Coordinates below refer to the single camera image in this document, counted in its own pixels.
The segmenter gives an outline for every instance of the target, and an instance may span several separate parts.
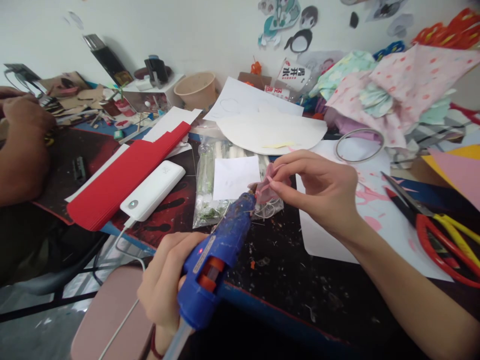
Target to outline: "metal wire ring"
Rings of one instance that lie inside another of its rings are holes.
[[[339,154],[339,145],[342,142],[342,140],[348,139],[352,134],[356,134],[356,133],[373,133],[373,134],[378,135],[380,137],[380,140],[381,140],[380,148],[373,155],[370,155],[369,157],[367,157],[363,160],[347,160]],[[366,161],[372,159],[373,157],[375,157],[379,152],[381,152],[384,149],[384,147],[385,147],[385,137],[380,131],[372,129],[370,127],[362,127],[362,128],[359,128],[359,129],[356,129],[356,130],[353,130],[353,131],[350,131],[350,132],[346,133],[345,135],[343,135],[340,138],[340,140],[338,140],[338,142],[335,145],[335,155],[336,155],[337,158],[339,158],[340,160],[342,160],[346,163],[359,164],[359,163],[366,162]]]

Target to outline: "person's hand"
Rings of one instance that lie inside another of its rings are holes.
[[[27,94],[27,92],[20,91],[14,87],[0,86],[0,119],[4,117],[3,107],[5,99],[16,98]]]
[[[270,186],[283,201],[305,211],[333,236],[355,234],[362,218],[355,205],[358,178],[353,167],[307,150],[279,157],[273,167],[281,164],[285,165],[278,170]],[[300,175],[306,194],[281,182],[293,174]]]
[[[163,351],[166,351],[173,335],[179,329],[177,295],[186,278],[180,278],[182,267],[192,250],[207,236],[208,234],[200,232],[176,232],[166,235],[143,273],[137,295],[145,308],[147,318],[157,325],[155,345],[160,354],[164,354]]]
[[[46,133],[56,124],[55,117],[44,110],[38,100],[30,94],[5,99],[3,112],[10,126]]]

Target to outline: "yellow paper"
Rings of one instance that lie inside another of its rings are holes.
[[[288,142],[282,142],[282,143],[273,144],[273,145],[262,146],[262,148],[279,149],[285,146],[292,146],[292,145],[295,145],[295,143],[292,141],[288,141]]]
[[[463,158],[470,158],[470,159],[475,159],[475,160],[480,160],[480,145],[470,145],[470,146],[465,146],[465,147],[460,147],[458,149],[452,150],[452,151],[447,151],[447,154],[452,154],[455,156],[461,156]],[[457,190],[459,193],[462,193],[459,189],[457,189],[453,184],[452,181],[449,179],[447,175],[442,171],[440,166],[437,165],[437,163],[434,160],[434,157],[432,155],[426,155],[422,156],[423,160],[426,161],[430,167],[435,170],[435,172],[440,175],[447,183],[450,184],[452,188]]]

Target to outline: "tile floor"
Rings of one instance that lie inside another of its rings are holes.
[[[114,247],[115,236],[110,236],[100,254],[99,266],[120,266],[131,259]],[[120,249],[138,257],[147,254],[123,238]],[[97,271],[105,281],[113,270]],[[91,273],[75,277],[64,289],[63,297],[87,294],[98,290],[99,285]],[[51,296],[36,296],[13,286],[0,288],[0,313],[22,309],[48,302]],[[0,360],[68,360],[70,346],[92,299],[40,312],[20,319],[0,323]]]

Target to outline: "clear plastic bag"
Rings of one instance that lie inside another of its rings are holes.
[[[266,155],[258,155],[244,150],[225,139],[203,136],[198,147],[200,160],[196,168],[196,199],[193,215],[193,228],[217,224],[225,215],[231,203],[237,199],[213,200],[215,159],[233,159],[243,157],[258,157],[260,178],[265,177],[270,162]],[[269,201],[266,204],[257,204],[252,219],[267,219],[283,210],[284,202],[281,199]]]

